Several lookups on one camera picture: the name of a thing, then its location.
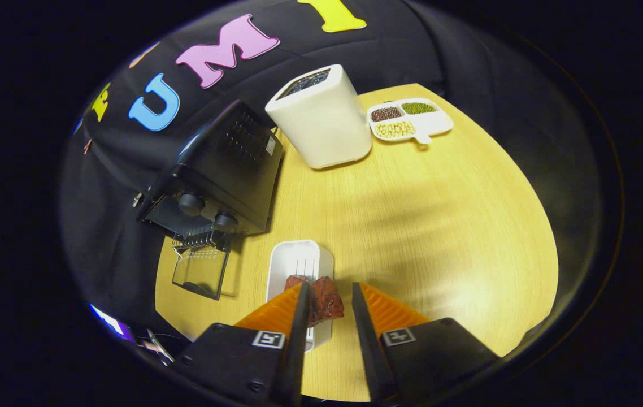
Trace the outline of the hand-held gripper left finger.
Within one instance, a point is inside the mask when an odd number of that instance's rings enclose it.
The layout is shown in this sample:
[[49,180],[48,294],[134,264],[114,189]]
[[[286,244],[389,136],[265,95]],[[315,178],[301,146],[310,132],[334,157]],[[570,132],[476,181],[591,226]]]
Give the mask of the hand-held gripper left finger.
[[220,406],[299,406],[311,285],[297,284],[236,324],[214,323],[170,365]]

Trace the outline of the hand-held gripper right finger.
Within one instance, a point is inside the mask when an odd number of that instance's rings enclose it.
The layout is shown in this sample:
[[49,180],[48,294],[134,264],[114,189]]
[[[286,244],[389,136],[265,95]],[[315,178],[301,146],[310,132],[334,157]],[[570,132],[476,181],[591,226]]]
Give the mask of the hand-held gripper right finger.
[[458,394],[498,356],[453,318],[428,319],[370,284],[352,308],[374,404],[432,404]]

